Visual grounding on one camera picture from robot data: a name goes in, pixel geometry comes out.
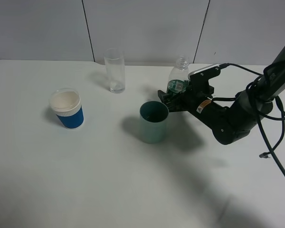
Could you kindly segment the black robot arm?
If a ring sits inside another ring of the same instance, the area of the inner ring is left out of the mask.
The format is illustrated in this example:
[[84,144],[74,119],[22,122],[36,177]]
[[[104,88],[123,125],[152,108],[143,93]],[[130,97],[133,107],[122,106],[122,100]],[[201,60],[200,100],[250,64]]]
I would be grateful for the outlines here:
[[272,101],[285,89],[285,46],[245,90],[233,98],[214,98],[214,87],[209,85],[209,80],[229,65],[215,64],[189,73],[183,92],[158,91],[159,99],[171,113],[189,112],[210,128],[223,145],[249,135],[258,121],[272,111]]

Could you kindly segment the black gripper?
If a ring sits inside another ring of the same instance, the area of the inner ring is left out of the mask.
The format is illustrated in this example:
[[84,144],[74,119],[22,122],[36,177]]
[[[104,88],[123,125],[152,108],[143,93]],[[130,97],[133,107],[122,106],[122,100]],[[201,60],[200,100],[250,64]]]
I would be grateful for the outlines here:
[[230,124],[225,116],[226,109],[212,102],[201,91],[195,91],[192,83],[189,83],[184,93],[169,94],[158,90],[157,95],[170,113],[188,111],[212,130],[219,143],[230,144]]

